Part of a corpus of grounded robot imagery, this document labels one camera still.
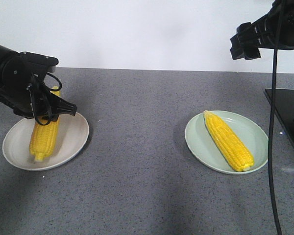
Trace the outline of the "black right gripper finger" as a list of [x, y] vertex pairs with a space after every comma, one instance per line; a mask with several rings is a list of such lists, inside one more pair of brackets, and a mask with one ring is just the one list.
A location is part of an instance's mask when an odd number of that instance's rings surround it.
[[256, 47], [242, 46], [238, 36], [235, 35], [230, 39], [231, 49], [230, 53], [233, 60], [245, 59], [253, 60], [261, 57], [259, 49]]
[[243, 23], [237, 27], [237, 37], [239, 39], [252, 39], [254, 29], [251, 22]]

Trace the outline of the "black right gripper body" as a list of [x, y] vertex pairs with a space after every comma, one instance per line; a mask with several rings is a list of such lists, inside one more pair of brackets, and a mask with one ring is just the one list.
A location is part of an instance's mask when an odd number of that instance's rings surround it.
[[252, 45], [294, 50], [294, 0], [275, 0], [271, 10], [253, 23]]

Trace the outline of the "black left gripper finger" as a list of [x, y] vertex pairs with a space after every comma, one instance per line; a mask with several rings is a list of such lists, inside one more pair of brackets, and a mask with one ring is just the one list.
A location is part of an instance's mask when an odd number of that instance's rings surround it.
[[73, 103], [65, 101], [64, 99], [57, 97], [54, 99], [52, 103], [52, 114], [53, 115], [62, 115], [68, 114], [71, 116], [75, 116], [77, 111], [77, 106]]
[[39, 125], [49, 125], [52, 123], [56, 123], [59, 119], [59, 115], [54, 115], [51, 117], [48, 116], [36, 116], [35, 120]]

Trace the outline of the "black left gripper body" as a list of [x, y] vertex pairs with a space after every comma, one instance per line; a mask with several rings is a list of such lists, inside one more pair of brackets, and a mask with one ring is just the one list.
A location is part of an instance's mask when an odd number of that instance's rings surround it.
[[35, 73], [16, 51], [0, 51], [0, 102], [27, 119], [54, 116], [53, 89], [45, 85], [51, 72]]

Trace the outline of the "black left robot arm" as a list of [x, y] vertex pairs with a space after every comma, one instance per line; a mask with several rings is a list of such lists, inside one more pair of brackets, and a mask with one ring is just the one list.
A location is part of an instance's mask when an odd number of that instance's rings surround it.
[[76, 105], [55, 95], [58, 88], [44, 83], [53, 77], [57, 58], [30, 52], [16, 52], [0, 45], [0, 102], [14, 114], [35, 119], [40, 125], [57, 121], [59, 115], [74, 116]]

